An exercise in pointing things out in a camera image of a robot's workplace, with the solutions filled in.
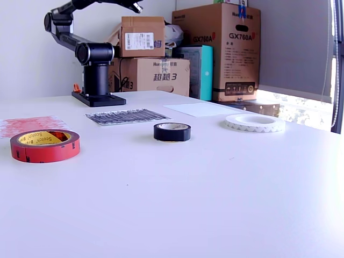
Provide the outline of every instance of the white table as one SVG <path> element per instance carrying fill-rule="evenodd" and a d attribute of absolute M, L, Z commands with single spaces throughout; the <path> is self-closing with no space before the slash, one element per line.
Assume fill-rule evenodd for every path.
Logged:
<path fill-rule="evenodd" d="M 195 99 L 119 96 L 126 106 L 91 109 L 69 96 L 0 104 L 0 119 L 58 116 L 82 148 L 30 164 L 0 139 L 1 258 L 344 257 L 339 135 L 292 123 L 231 131 L 225 116 L 163 107 Z M 155 141 L 157 122 L 100 127 L 84 115 L 138 108 L 191 125 L 191 141 Z"/>

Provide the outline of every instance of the tape core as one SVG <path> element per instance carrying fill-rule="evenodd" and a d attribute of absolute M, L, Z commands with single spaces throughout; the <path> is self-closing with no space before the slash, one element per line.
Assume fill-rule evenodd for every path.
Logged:
<path fill-rule="evenodd" d="M 187 125 L 177 124 L 177 123 L 160 124 L 160 125 L 158 125 L 158 127 L 160 129 L 165 129 L 165 130 L 186 130 L 186 129 L 188 129 Z"/>
<path fill-rule="evenodd" d="M 37 131 L 24 134 L 18 138 L 18 142 L 24 145 L 53 145 L 68 141 L 71 135 L 66 132 L 59 131 Z"/>
<path fill-rule="evenodd" d="M 275 120 L 269 117 L 255 116 L 255 115 L 236 117 L 236 120 L 242 123 L 260 124 L 260 125 L 267 125 L 267 124 L 272 124 L 275 122 Z"/>

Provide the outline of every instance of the black tape roll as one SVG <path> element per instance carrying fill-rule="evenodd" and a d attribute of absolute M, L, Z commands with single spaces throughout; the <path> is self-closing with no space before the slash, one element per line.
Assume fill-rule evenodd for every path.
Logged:
<path fill-rule="evenodd" d="M 191 126 L 178 123 L 154 125 L 154 139 L 166 142 L 181 142 L 191 139 Z"/>

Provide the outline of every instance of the white tape roll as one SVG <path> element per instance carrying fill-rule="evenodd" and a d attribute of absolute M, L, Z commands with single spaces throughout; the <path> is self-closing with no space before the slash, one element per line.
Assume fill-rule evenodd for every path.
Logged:
<path fill-rule="evenodd" d="M 235 114 L 226 118 L 229 128 L 254 133 L 273 133 L 285 130 L 285 121 L 261 114 Z"/>

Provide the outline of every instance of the red tape roll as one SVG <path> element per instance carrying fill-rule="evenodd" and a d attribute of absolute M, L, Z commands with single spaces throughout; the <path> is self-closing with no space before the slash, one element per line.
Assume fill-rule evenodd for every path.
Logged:
<path fill-rule="evenodd" d="M 39 130 L 11 138 L 12 157 L 28 163 L 50 163 L 75 157 L 80 136 L 66 130 Z"/>

